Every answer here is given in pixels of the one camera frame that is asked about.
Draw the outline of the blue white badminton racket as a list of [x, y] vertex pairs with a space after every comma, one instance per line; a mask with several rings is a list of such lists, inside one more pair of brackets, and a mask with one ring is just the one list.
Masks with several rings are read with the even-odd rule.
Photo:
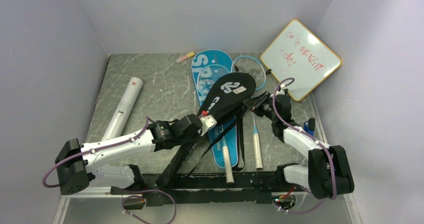
[[[263, 88], [266, 83], [266, 71], [263, 65], [253, 56], [241, 55], [237, 57], [231, 66], [232, 72], [246, 73], [252, 76], [255, 80], [256, 91]], [[256, 118], [253, 116], [253, 147], [255, 155], [256, 170], [263, 169], [260, 138], [256, 125]]]

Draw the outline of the black racket cover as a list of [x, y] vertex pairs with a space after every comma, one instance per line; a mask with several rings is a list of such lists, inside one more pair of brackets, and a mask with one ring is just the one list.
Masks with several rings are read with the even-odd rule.
[[[247, 111], [243, 100], [251, 98], [255, 90], [256, 82], [254, 78], [243, 72], [225, 74], [213, 84], [195, 115], [199, 118], [202, 116], [213, 116], [217, 121], [217, 126], [226, 125], [227, 127], [209, 144], [209, 149], [218, 143], [234, 126], [243, 124], [242, 119]], [[179, 150], [155, 182], [160, 188], [170, 188], [172, 186], [178, 170], [193, 146], [200, 140], [183, 146], [176, 145], [172, 134], [172, 124], [177, 120], [173, 122], [166, 121], [165, 127], [169, 132], [153, 140], [156, 144], [156, 151], [172, 149], [175, 146], [179, 147]]]

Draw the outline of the blue racket cover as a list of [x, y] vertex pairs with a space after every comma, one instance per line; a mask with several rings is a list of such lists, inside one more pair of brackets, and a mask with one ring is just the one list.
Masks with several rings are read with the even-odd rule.
[[[197, 53], [191, 61], [191, 71], [194, 80], [194, 86], [196, 89], [196, 97], [200, 105], [203, 104], [206, 98], [206, 91], [204, 90], [204, 86], [198, 83], [198, 76], [202, 70], [208, 70], [216, 68], [218, 65], [225, 67], [230, 70], [233, 64], [233, 60], [226, 52], [217, 50], [217, 49], [209, 49], [204, 50]], [[211, 152], [213, 154], [213, 158], [215, 164], [221, 168], [225, 168], [225, 160], [222, 152], [222, 145], [226, 145], [229, 157], [230, 164], [232, 167], [236, 167], [239, 162], [239, 154], [238, 154], [238, 132], [237, 127], [234, 126], [231, 130], [226, 133], [226, 135], [216, 143], [212, 148]]]

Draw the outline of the white shuttlecock tube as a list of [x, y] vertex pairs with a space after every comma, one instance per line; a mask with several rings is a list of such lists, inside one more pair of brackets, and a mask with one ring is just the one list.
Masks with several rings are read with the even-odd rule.
[[121, 136], [142, 86], [143, 81], [141, 79], [137, 77], [130, 79], [101, 141], [107, 141]]

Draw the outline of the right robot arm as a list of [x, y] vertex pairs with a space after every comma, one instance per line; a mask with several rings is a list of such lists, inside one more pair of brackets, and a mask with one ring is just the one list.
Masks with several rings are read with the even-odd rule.
[[264, 92], [244, 100], [243, 104], [256, 116], [270, 119], [273, 135], [307, 160], [306, 166], [290, 163], [277, 168], [274, 183], [278, 190], [285, 192], [293, 185], [302, 186], [319, 200], [354, 191], [346, 150], [340, 145], [329, 145], [316, 139], [298, 125], [292, 119], [292, 105], [287, 94]]

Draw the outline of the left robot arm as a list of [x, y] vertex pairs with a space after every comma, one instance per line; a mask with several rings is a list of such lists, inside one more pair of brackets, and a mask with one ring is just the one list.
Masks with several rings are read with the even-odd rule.
[[70, 139], [56, 157], [58, 186], [62, 195], [73, 195], [89, 186], [115, 187], [137, 194], [146, 185], [137, 165], [110, 166], [117, 159], [140, 153], [171, 150], [194, 143], [217, 121], [209, 115], [189, 114], [173, 121], [146, 120], [142, 129], [117, 138], [80, 144]]

